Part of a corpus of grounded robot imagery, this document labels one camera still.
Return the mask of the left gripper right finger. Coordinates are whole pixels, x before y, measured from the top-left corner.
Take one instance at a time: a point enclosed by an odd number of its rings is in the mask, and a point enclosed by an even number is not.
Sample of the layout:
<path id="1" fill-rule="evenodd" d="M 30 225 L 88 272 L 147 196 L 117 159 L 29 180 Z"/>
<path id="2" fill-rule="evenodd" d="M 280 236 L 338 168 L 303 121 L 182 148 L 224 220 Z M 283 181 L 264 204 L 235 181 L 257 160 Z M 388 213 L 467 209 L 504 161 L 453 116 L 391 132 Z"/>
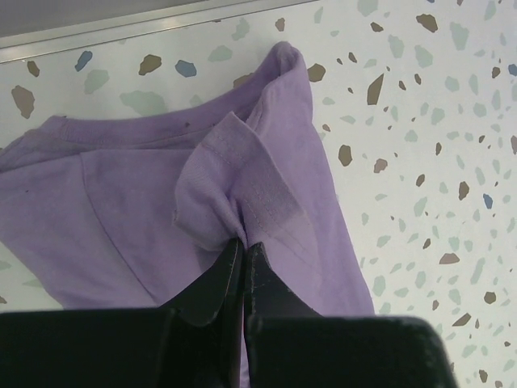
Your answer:
<path id="1" fill-rule="evenodd" d="M 247 252 L 244 336 L 253 387 L 455 388 L 443 343 L 420 318 L 323 317 Z"/>

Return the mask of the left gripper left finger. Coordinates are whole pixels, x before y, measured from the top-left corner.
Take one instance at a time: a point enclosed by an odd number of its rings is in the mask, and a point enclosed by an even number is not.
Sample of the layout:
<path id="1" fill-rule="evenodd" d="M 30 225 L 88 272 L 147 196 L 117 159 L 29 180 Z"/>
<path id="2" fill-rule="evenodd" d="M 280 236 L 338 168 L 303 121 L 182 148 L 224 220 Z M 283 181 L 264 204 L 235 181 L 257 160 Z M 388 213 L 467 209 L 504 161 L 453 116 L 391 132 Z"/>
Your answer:
<path id="1" fill-rule="evenodd" d="M 2 386 L 239 386 L 243 256 L 229 241 L 159 307 L 2 314 Z"/>

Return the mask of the purple t shirt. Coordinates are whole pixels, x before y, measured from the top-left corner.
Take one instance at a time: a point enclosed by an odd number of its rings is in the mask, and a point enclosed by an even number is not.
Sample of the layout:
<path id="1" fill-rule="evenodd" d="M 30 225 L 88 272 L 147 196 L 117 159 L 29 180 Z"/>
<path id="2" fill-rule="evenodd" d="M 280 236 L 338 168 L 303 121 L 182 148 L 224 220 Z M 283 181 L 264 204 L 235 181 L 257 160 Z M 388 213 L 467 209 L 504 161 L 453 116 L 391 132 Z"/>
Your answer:
<path id="1" fill-rule="evenodd" d="M 233 238 L 262 243 L 318 314 L 373 315 L 304 58 L 287 42 L 200 106 L 53 116 L 1 152 L 2 245 L 66 309 L 163 305 Z"/>

